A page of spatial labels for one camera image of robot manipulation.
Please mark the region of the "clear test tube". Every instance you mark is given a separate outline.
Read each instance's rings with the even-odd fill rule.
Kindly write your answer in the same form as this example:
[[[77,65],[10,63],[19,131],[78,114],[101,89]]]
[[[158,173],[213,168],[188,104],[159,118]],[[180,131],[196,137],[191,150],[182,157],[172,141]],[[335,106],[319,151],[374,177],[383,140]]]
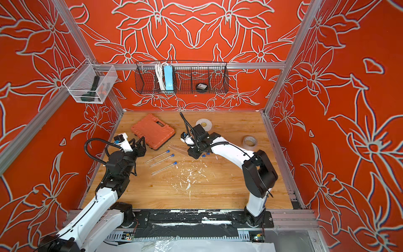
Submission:
[[[159,157],[161,157],[161,156],[164,156],[164,155],[166,155],[166,154],[169,154],[169,153],[167,153],[167,152],[165,151],[165,152],[163,152],[163,153],[161,153],[161,154],[159,154],[159,155],[157,155],[157,156],[155,156],[155,157],[153,157],[153,158],[147,160],[145,163],[150,163],[151,161],[153,161],[153,160],[155,160],[155,159],[157,159],[157,158],[159,158]]]
[[[152,172],[152,175],[156,175],[156,174],[158,174],[158,173],[160,173],[160,172],[162,172],[162,171],[164,171],[164,170],[166,170],[166,169],[168,169],[168,168],[170,168],[170,167],[172,167],[172,166],[176,166],[176,165],[174,165],[174,163],[173,163],[173,164],[170,164],[170,165],[168,165],[168,166],[166,166],[166,167],[164,167],[164,168],[162,168],[162,169],[159,169],[159,170],[157,170],[157,171]]]
[[[168,160],[168,159],[170,159],[170,158],[171,158],[171,155],[168,156],[168,157],[163,158],[162,160],[159,160],[159,161],[157,161],[157,162],[151,164],[151,165],[150,165],[150,168],[151,168],[151,167],[154,167],[154,166],[156,166],[156,165],[158,165],[158,164],[160,164],[160,163],[162,163],[162,162],[164,162],[164,161],[166,161],[166,160]]]
[[[188,147],[182,147],[176,145],[169,145],[168,147],[184,156],[188,156]]]

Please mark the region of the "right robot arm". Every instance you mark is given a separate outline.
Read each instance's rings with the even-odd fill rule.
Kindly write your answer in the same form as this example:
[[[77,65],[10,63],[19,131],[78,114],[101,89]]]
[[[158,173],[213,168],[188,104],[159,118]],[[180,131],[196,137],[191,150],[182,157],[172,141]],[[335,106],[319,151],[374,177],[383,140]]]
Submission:
[[[216,132],[208,133],[200,124],[192,126],[183,113],[179,115],[186,127],[186,131],[181,134],[181,141],[188,146],[188,155],[197,160],[210,152],[240,168],[249,191],[243,221],[251,227],[262,224],[267,198],[278,180],[278,174],[267,154],[262,150],[250,151],[239,147]]]

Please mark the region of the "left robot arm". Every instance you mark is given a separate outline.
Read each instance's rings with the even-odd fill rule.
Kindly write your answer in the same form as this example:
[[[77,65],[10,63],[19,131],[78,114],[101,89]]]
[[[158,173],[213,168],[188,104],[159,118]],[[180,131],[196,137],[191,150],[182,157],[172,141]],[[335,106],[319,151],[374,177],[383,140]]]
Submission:
[[[88,145],[93,141],[98,138],[85,142],[85,153],[106,168],[94,198],[57,234],[45,236],[36,251],[94,252],[116,228],[138,226],[132,205],[118,200],[130,183],[130,175],[136,175],[137,158],[146,154],[145,138],[128,140],[123,133],[114,137],[113,142],[101,140],[107,147],[117,149],[106,154],[107,161],[89,153]]]

